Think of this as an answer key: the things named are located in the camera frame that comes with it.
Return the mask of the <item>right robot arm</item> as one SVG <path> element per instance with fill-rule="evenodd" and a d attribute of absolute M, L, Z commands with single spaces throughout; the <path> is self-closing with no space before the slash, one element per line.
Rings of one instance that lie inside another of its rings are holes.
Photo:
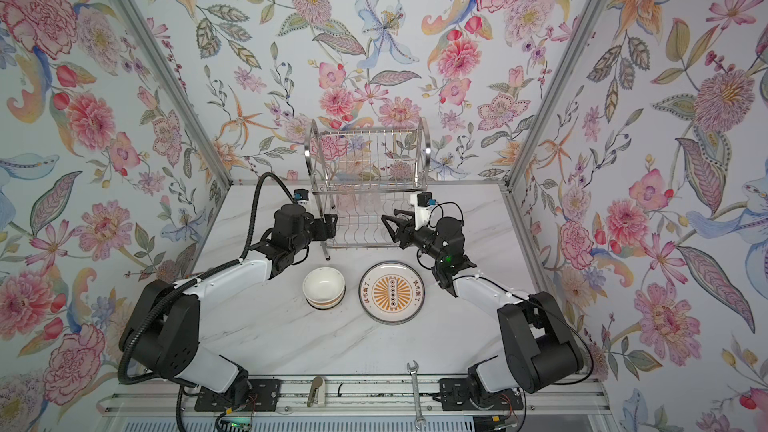
<path fill-rule="evenodd" d="M 398 247 L 413 247 L 433 259 L 430 271 L 442 290 L 498 322 L 502 352 L 467 371 L 474 402 L 513 389 L 531 394 L 563 385 L 584 368 L 582 348 L 551 294 L 524 296 L 476 272 L 477 265 L 465 253 L 462 220 L 442 217 L 432 226 L 428 217 L 399 209 L 381 220 Z"/>

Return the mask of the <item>orange bowl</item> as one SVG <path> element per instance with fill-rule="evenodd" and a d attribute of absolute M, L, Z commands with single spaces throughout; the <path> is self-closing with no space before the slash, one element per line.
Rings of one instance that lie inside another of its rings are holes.
<path fill-rule="evenodd" d="M 319 267 L 309 272 L 302 283 L 305 300 L 326 302 L 346 293 L 343 274 L 333 267 Z"/>

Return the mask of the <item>cream white bowl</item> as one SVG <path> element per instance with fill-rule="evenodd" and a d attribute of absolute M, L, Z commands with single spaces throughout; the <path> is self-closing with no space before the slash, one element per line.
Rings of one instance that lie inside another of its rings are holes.
<path fill-rule="evenodd" d="M 343 299 L 344 299 L 344 294 L 339 295 L 338 297 L 334 298 L 333 300 L 329 300 L 329 301 L 326 301 L 326 302 L 314 301 L 314 300 L 310 300 L 309 298 L 306 299 L 306 302 L 308 303 L 308 305 L 309 305 L 309 303 L 318 304 L 318 305 L 329 305 L 329 304 L 337 304 L 337 303 L 340 304 Z"/>

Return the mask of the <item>white patterned plate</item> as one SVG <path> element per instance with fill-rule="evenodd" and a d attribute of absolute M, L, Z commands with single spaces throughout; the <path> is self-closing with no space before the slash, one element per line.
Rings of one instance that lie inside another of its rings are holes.
<path fill-rule="evenodd" d="M 363 312 L 379 324 L 395 326 L 410 322 L 421 312 L 421 309 L 409 308 L 400 312 L 383 312 L 378 309 L 363 308 Z"/>

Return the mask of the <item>orange striped plate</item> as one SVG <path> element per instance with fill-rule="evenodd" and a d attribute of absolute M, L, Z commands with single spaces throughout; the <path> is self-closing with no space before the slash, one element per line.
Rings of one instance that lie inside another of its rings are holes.
<path fill-rule="evenodd" d="M 399 311 L 411 304 L 424 305 L 424 281 L 405 263 L 380 262 L 363 274 L 358 285 L 358 298 L 361 307 L 362 303 L 373 302 L 385 311 Z"/>
<path fill-rule="evenodd" d="M 422 309 L 423 305 L 418 303 L 416 305 L 405 306 L 399 311 L 385 311 L 379 308 L 375 303 L 362 303 L 363 311 L 373 319 L 375 322 L 385 325 L 400 325 L 405 324 L 414 319 Z"/>

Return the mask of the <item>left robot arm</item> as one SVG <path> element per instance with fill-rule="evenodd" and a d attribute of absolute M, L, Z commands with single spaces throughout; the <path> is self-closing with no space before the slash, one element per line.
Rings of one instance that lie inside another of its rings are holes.
<path fill-rule="evenodd" d="M 119 342 L 122 385 L 165 379 L 220 395 L 243 395 L 248 372 L 201 345 L 204 315 L 246 289 L 298 265 L 314 242 L 335 237 L 338 216 L 308 212 L 300 203 L 281 206 L 273 226 L 255 240 L 251 215 L 242 254 L 185 280 L 157 279 L 142 291 Z"/>

